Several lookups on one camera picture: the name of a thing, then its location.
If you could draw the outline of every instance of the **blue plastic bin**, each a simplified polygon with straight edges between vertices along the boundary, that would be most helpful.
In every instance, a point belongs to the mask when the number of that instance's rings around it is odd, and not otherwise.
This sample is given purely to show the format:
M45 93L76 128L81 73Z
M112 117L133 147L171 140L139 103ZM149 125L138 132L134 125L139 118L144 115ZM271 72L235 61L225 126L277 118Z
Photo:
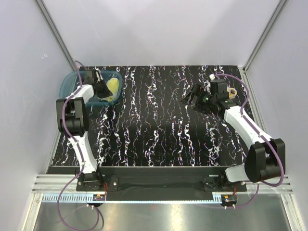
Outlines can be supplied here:
M81 78L84 78L85 72L80 71L80 74L81 74ZM87 107L89 106L104 107L104 106L114 105L120 97L120 94L122 91L122 82L123 82L122 76L116 71L101 71L101 74L106 83L108 80L110 80L113 77L119 79L119 91L117 92L116 98L110 102L102 101L98 99L96 95L94 95L86 103ZM77 75L77 71L75 71L75 72L68 74L64 78L63 83L60 88L60 93L59 93L60 99L70 96L70 94L77 89L77 86L79 86L79 78Z

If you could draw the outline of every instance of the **gray wall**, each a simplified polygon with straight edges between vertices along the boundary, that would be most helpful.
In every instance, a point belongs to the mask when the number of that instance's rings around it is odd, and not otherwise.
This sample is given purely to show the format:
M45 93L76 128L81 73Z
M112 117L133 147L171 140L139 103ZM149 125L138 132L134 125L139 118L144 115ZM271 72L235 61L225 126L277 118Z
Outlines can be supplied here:
M286 143L286 171L308 228L308 1L291 0L248 70L268 133Z
M33 0L0 0L0 227L20 231L50 158L55 101L71 72Z
M85 65L244 65L279 0L44 0Z

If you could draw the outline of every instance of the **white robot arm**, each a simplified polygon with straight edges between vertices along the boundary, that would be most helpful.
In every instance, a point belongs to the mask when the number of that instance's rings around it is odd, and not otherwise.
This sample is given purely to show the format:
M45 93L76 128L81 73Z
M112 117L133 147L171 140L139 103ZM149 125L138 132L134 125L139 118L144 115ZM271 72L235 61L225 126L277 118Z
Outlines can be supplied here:
M195 110L201 113L217 113L239 133L248 147L245 164L225 170L228 183L243 180L259 182L281 175L280 166L268 142L275 149L285 172L284 142L266 134L244 110L241 114L238 102L229 98L225 80L212 80L209 90L194 84L191 92L181 102L188 105L194 104Z
M58 129L61 133L68 135L64 129L65 123L69 133L71 133L72 136L68 136L68 140L73 145L79 161L80 171L82 171L78 178L77 191L93 191L103 185L103 176L93 156L88 139L89 119L85 104L94 95L99 98L112 95L101 73L96 69L86 70L82 86L79 86L69 96L70 100L65 108L65 121L62 118L62 110L68 97L58 99L56 102Z

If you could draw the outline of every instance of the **metal frame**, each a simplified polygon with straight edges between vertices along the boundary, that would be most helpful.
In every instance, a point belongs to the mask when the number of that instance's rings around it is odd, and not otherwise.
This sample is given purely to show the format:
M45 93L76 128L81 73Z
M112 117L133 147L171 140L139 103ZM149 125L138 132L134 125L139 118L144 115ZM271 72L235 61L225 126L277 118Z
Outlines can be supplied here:
M246 64L243 66L244 71L247 72L249 67L251 66L251 63L253 62L253 60L255 59L257 53L259 52L261 46L263 45L266 37L268 36L270 30L272 29L273 25L275 24L275 22L277 21L280 13L283 11L284 7L286 6L287 2L289 0L280 0L279 3L277 4L273 14L271 15L267 25L265 26L255 48L253 49L251 55L249 56Z
M35 3L37 4L38 6L38 9L39 11L42 13L46 23L47 23L47 26L49 27L50 31L52 32L52 35L54 36L56 42L58 43L65 59L67 60L68 64L70 65L71 69L73 71L76 70L76 66L75 66L75 62L74 62L74 59L72 58L70 52L68 51L45 3L43 0L34 0Z
M95 200L95 196L99 197L100 199L105 198L105 192L99 193L63 193L59 200L60 203L91 203L91 204L101 204L102 200ZM57 203L59 199L58 193L44 193L42 202L48 203Z
M72 56L70 55L70 52L68 51L63 39L61 38L61 35L58 31L58 29L56 28L56 25L50 15L50 13L48 12L48 9L46 7L46 5L44 4L43 0L34 0L35 3L38 6L38 9L40 10L40 12L42 13L48 27L50 28L53 36L56 39L56 42L58 43L61 51L63 52L68 64L70 65L70 67L72 68L73 71L75 71L76 67L75 67L75 63L74 63L74 59L72 58ZM250 107L252 109L252 113L254 116L254 120L255 122L264 130L265 129L265 125L264 122L262 120L261 114L259 112L259 108L257 105L257 101L251 86L251 83L249 81L249 78L247 76L247 71L249 69L249 67L251 66L254 58L256 57L258 51L260 50L261 46L263 45L266 37L268 36L269 32L271 31L273 25L275 24L275 22L277 21L279 15L281 14L281 12L283 11L284 7L286 6L288 0L280 0L279 3L277 4L271 18L269 19L265 29L263 30L256 46L254 47L250 57L248 58L246 64L244 65L244 67L239 67L240 70L240 74L242 77L242 80L244 81L244 83L247 85L249 91L250 91L250 99L249 99L249 104ZM51 158L49 161L52 161L56 148L57 148L57 142L60 138L60 133L57 133L53 147L52 147L52 151L51 151ZM33 188L33 195L31 197L31 205L28 209L28 213L25 219L25 223L24 223L24 227L23 230L24 231L32 231L34 226L35 226L35 222L39 213L39 208L41 205L41 202L43 200L43 195L46 193L59 193L60 190L62 189L62 187L70 180L72 179L73 175L38 175L36 183L34 185ZM270 182L277 182L277 179L271 179ZM67 193L81 193L81 192L76 192L75 188L75 183L71 184L67 187L67 190L65 192ZM247 183L247 192L244 193L254 193L256 186L253 185L252 183ZM305 227L302 221L302 218L300 216L300 213L298 211L297 205L296 205L296 201L295 201L295 197L293 195L293 191L292 191L292 187L290 185L289 179L287 176L285 176L283 184L280 187L277 188L272 188L269 187L265 184L261 184L260 185L260 190L259 193L262 194L279 194L282 198L283 201L283 205L290 223L290 226L292 228L293 231L305 231ZM216 192L213 194L214 198L219 196L220 194L225 194L225 192ZM169 204L171 202L167 202L167 201L162 201L162 203L164 204Z

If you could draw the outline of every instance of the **metal floor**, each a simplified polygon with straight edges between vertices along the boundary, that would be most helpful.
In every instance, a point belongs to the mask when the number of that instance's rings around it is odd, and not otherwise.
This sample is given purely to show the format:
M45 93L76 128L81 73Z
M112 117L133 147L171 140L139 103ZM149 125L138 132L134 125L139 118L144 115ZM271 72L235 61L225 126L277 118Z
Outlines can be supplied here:
M249 200L238 195L238 205ZM60 204L66 222L76 229L89 229L96 212L83 204ZM193 204L104 204L99 207L104 223L94 230L104 231L290 231L282 199L276 194L260 194L250 206L224 210L219 205ZM56 203L42 203L35 231L66 231L59 220Z

